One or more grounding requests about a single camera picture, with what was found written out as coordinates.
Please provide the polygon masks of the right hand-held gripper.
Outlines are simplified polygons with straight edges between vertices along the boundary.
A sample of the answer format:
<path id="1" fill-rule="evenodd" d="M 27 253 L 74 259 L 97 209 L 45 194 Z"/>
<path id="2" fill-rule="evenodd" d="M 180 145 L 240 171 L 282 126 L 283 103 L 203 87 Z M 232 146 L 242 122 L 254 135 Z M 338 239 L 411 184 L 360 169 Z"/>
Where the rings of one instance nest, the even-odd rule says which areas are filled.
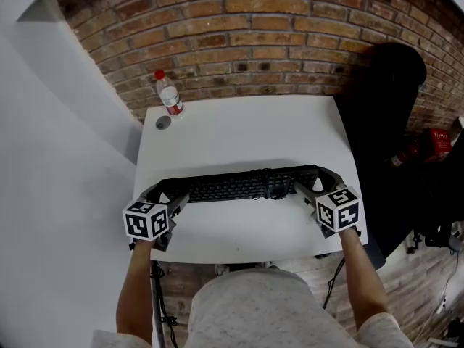
<path id="1" fill-rule="evenodd" d="M 347 186 L 342 177 L 332 170 L 319 167 L 318 178 L 324 191 L 314 191 L 301 182 L 294 182 L 294 190 L 314 209 L 316 223 L 325 239 L 348 228 L 357 230 L 360 220 L 360 195 Z"/>

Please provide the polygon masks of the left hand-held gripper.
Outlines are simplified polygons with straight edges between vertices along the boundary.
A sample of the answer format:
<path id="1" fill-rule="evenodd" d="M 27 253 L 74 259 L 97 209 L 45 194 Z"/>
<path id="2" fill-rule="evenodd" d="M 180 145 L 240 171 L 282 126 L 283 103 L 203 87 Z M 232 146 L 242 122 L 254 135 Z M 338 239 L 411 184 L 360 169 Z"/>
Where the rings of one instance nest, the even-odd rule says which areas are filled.
<path id="1" fill-rule="evenodd" d="M 190 194 L 186 193 L 162 201 L 164 187 L 161 183 L 150 186 L 143 191 L 137 200 L 128 203 L 123 210 L 126 235 L 133 239 L 152 242 L 153 248 L 166 252 L 176 227 L 176 217 L 189 202 Z"/>

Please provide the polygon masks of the black keyboard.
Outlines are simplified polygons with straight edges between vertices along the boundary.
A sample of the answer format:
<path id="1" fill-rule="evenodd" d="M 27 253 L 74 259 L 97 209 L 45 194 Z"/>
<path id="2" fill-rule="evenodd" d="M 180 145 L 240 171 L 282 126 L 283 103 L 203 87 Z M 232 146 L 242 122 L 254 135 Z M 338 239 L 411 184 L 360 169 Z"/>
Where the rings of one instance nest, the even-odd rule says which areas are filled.
<path id="1" fill-rule="evenodd" d="M 317 165 L 302 165 L 276 169 L 259 169 L 238 173 L 201 175 L 163 179 L 162 197 L 174 199 L 189 193 L 190 203 L 221 202 L 239 199 L 282 199 L 295 194 L 294 182 L 314 183 Z"/>

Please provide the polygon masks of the person's left forearm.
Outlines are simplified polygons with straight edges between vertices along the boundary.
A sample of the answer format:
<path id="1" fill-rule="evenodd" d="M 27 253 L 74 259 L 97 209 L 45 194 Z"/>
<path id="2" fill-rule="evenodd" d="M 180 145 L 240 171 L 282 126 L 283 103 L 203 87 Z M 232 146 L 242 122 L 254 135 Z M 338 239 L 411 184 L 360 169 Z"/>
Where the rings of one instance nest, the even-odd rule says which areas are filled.
<path id="1" fill-rule="evenodd" d="M 150 347 L 153 334 L 151 250 L 152 242 L 136 242 L 116 309 L 117 332 L 137 336 Z"/>

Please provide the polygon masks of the person's right forearm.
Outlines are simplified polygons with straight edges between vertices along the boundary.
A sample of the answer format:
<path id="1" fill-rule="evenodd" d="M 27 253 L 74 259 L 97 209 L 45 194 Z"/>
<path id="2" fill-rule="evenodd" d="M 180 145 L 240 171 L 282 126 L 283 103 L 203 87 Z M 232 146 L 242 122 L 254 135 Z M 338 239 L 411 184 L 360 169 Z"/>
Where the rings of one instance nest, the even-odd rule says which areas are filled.
<path id="1" fill-rule="evenodd" d="M 344 253 L 347 290 L 357 331 L 374 315 L 388 313 L 387 294 L 357 232 L 340 233 Z"/>

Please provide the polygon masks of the red fire extinguisher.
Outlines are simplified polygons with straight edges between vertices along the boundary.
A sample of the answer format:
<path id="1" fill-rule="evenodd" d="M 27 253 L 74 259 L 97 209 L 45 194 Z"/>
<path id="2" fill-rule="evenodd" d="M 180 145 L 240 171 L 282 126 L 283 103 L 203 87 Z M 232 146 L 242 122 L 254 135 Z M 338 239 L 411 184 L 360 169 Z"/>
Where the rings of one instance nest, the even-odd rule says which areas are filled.
<path id="1" fill-rule="evenodd" d="M 401 165 L 412 162 L 418 157 L 419 144 L 413 139 L 404 143 L 396 154 L 390 157 L 387 162 L 392 167 L 399 167 Z"/>

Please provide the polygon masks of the black high-back office chair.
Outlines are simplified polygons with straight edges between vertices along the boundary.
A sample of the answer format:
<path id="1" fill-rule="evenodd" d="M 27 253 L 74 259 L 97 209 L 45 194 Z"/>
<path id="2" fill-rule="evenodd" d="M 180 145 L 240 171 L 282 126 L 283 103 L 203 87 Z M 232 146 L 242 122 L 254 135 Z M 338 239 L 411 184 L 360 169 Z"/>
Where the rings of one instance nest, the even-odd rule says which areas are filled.
<path id="1" fill-rule="evenodd" d="M 354 70 L 334 97 L 359 177 L 367 225 L 365 249 L 375 269 L 401 244 L 406 220 L 406 183 L 391 158 L 400 150 L 426 66 L 411 46 L 389 42 L 367 49 L 367 65 Z"/>

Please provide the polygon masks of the white table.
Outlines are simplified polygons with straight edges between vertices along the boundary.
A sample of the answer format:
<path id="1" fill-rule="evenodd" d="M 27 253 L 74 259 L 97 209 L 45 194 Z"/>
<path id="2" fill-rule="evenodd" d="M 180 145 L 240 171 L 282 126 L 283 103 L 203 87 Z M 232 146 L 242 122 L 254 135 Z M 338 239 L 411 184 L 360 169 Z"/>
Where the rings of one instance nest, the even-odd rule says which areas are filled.
<path id="1" fill-rule="evenodd" d="M 360 188 L 355 160 L 330 96 L 250 96 L 190 101 L 164 130 L 163 107 L 146 113 L 134 196 L 165 178 L 319 165 Z M 161 262 L 227 264 L 292 260 L 341 249 L 301 198 L 188 204 Z"/>

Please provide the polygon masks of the clear red-capped water bottle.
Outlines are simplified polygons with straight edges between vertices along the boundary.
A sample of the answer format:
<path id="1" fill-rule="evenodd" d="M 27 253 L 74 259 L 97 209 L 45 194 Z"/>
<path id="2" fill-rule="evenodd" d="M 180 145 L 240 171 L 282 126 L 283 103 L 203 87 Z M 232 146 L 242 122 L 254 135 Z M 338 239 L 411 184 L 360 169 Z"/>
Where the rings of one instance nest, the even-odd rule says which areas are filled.
<path id="1" fill-rule="evenodd" d="M 183 102 L 174 82 L 166 75 L 164 70 L 154 73 L 157 94 L 171 116 L 179 116 L 183 110 Z"/>

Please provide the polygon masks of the red box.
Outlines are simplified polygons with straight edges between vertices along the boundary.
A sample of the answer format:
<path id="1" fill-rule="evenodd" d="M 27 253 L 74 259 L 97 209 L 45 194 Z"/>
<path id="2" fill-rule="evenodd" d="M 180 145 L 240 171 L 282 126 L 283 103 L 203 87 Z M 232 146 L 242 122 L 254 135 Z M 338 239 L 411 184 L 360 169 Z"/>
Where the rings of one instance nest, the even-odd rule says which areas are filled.
<path id="1" fill-rule="evenodd" d="M 425 162 L 441 162 L 452 151 L 450 135 L 446 130 L 428 128 L 425 136 Z"/>

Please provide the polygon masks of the person's grey shirt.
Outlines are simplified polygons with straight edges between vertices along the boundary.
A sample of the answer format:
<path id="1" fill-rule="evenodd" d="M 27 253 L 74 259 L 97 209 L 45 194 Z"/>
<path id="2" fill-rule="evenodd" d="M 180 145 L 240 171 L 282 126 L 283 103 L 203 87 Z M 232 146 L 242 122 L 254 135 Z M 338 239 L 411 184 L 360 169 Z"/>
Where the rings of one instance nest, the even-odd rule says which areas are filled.
<path id="1" fill-rule="evenodd" d="M 184 348 L 414 348 L 381 312 L 351 336 L 285 270 L 256 268 L 214 278 L 194 296 Z"/>

